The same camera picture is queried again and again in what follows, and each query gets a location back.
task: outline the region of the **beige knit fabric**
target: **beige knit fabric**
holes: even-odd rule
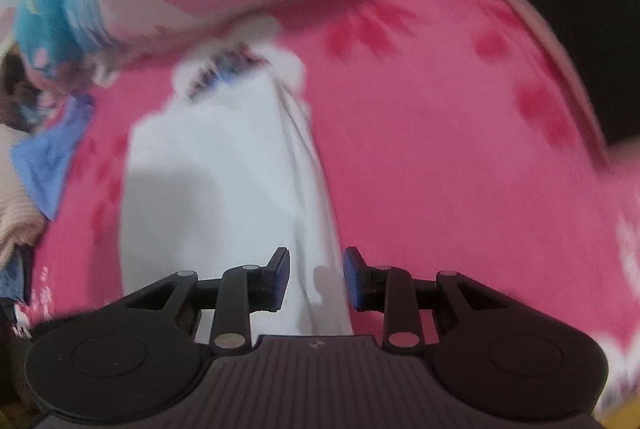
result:
[[[0,124],[0,269],[16,245],[34,246],[46,226],[45,217],[25,192],[9,156],[11,148],[28,136]]]

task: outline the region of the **pile of clothes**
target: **pile of clothes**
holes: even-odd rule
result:
[[[89,96],[70,96],[60,120],[44,128],[50,110],[17,54],[4,56],[0,81],[0,308],[6,310],[14,301],[30,301],[34,247],[47,219],[56,216],[94,108]]]

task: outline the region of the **black fabric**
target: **black fabric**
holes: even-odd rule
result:
[[[640,135],[640,0],[528,0],[571,57],[607,143]]]
[[[5,320],[9,325],[16,323],[14,302],[6,297],[0,297],[0,321]]]
[[[0,72],[2,73],[4,91],[6,91],[7,95],[13,97],[15,95],[15,86],[27,78],[20,56],[11,52],[5,55]]]

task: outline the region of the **blue cloth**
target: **blue cloth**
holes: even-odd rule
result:
[[[24,263],[18,250],[0,269],[0,298],[24,302]]]
[[[58,214],[69,164],[93,116],[94,103],[89,95],[70,97],[59,123],[11,150],[11,160],[27,194],[49,219]]]

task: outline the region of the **pink cloth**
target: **pink cloth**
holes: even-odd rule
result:
[[[306,66],[343,246],[423,279],[455,269],[638,360],[640,167],[594,167],[558,70],[504,0],[307,0],[274,15]],[[94,90],[36,254],[32,322],[118,297],[127,133],[167,98],[177,58]]]

